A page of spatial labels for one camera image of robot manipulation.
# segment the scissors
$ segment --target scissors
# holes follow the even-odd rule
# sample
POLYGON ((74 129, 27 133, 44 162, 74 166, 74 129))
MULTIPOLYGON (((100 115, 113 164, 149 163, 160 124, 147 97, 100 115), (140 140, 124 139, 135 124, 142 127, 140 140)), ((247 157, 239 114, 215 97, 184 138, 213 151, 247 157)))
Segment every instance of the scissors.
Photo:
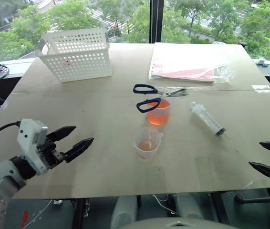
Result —
POLYGON ((149 112, 149 111, 156 109, 159 106, 162 99, 164 99, 166 97, 188 95, 186 92, 184 92, 185 90, 186 90, 186 88, 182 88, 182 89, 179 89, 179 90, 174 91, 174 92, 161 92, 161 91, 158 91, 155 87, 153 87, 151 85, 147 85, 147 84, 135 84, 135 86, 133 88, 133 92, 136 94, 160 94, 161 95, 158 98, 147 99, 143 102, 137 103, 136 107, 141 113, 149 112), (145 88, 147 88, 147 90, 137 90, 138 87, 145 87, 145 88), (148 109, 141 109, 140 108, 140 106, 145 105, 145 104, 149 104, 149 103, 156 103, 156 105, 153 107, 150 107, 148 109))

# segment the window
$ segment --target window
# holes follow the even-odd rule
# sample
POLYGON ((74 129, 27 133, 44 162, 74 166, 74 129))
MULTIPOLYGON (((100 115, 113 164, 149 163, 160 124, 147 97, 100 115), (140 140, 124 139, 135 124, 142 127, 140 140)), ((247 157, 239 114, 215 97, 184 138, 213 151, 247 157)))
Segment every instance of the window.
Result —
POLYGON ((244 41, 270 60, 270 0, 0 0, 0 61, 35 57, 45 32, 92 27, 110 42, 244 41))
POLYGON ((246 42, 253 58, 270 60, 270 0, 167 0, 162 42, 246 42))
POLYGON ((94 27, 110 42, 149 42, 149 1, 0 0, 0 61, 35 57, 46 32, 94 27))

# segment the scissor blade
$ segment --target scissor blade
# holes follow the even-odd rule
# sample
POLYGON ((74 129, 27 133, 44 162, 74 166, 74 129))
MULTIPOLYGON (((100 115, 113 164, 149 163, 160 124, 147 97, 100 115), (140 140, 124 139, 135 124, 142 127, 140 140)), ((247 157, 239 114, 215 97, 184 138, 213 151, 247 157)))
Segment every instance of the scissor blade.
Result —
POLYGON ((185 90, 185 91, 176 93, 176 94, 174 94, 174 95, 171 95, 170 97, 179 97, 179 96, 186 96, 186 95, 189 95, 189 94, 188 94, 187 91, 185 90))
POLYGON ((174 94, 177 94, 177 93, 182 92, 184 90, 186 90, 186 88, 182 88, 182 89, 179 89, 179 90, 177 90, 175 92, 171 92, 168 96, 173 96, 174 94))

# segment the table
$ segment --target table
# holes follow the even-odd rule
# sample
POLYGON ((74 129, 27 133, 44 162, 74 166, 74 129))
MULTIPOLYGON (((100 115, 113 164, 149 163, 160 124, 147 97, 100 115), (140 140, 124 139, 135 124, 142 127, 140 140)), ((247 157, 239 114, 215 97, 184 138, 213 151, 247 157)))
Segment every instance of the table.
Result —
MULTIPOLYGON (((248 161, 270 166, 270 93, 252 86, 269 85, 240 45, 196 45, 198 52, 230 53, 236 76, 214 84, 214 91, 191 91, 175 97, 155 158, 146 162, 132 147, 136 130, 149 125, 135 104, 135 83, 154 86, 206 86, 178 80, 148 81, 152 44, 111 44, 113 76, 61 83, 37 58, 0 110, 0 126, 32 118, 53 131, 77 128, 58 142, 66 151, 93 136, 92 145, 71 163, 61 163, 44 176, 34 177, 15 198, 89 198, 152 193, 221 191, 270 187, 270 178, 248 161), (227 129, 212 136, 191 113, 191 102, 203 104, 227 129)), ((0 161, 19 155, 17 129, 0 132, 0 161)))

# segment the table leg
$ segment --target table leg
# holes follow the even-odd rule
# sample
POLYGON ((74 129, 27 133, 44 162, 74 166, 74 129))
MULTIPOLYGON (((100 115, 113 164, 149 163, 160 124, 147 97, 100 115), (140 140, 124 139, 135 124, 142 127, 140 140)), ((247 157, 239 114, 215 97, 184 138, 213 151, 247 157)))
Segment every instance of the table leg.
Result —
POLYGON ((210 194, 210 196, 212 198, 212 203, 217 213, 218 221, 220 223, 229 225, 229 220, 228 220, 225 206, 224 206, 222 196, 221 196, 222 193, 223 192, 213 192, 210 194))
POLYGON ((71 202, 74 205, 72 229, 82 229, 83 218, 88 217, 88 211, 90 209, 88 198, 72 199, 71 202))

